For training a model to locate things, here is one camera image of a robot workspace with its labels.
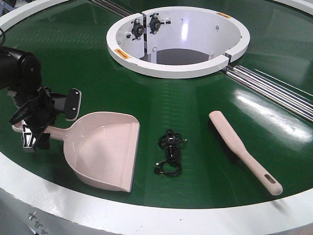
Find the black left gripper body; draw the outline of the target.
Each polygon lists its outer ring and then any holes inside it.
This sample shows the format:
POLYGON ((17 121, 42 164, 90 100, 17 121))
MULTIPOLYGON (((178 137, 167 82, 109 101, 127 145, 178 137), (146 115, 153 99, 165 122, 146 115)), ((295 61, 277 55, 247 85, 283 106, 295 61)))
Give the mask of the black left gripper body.
POLYGON ((11 117, 9 123, 15 125, 24 121, 35 137, 41 137, 46 128, 55 123, 64 111, 66 95, 52 93, 49 87, 40 87, 38 94, 25 102, 11 117))

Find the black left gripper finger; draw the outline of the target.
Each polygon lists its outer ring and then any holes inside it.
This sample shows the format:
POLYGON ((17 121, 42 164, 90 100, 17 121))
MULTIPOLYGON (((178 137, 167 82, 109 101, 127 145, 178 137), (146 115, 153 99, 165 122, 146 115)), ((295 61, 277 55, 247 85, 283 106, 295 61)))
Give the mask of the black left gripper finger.
POLYGON ((50 133, 43 133, 38 140, 36 140, 35 146, 39 149, 49 149, 50 148, 50 133))
POLYGON ((26 152, 35 152, 36 138, 26 124, 22 124, 23 149, 26 152))

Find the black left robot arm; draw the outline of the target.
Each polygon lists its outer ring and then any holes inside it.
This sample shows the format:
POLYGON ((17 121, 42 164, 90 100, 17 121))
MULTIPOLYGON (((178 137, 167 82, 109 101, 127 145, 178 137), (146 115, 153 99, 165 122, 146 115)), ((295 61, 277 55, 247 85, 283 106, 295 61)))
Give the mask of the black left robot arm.
POLYGON ((7 89, 17 111, 9 122, 25 122, 29 132, 23 134, 29 151, 50 148, 46 128, 54 125, 65 106, 66 95, 53 93, 42 85, 41 62, 30 52, 0 48, 0 88, 7 89))

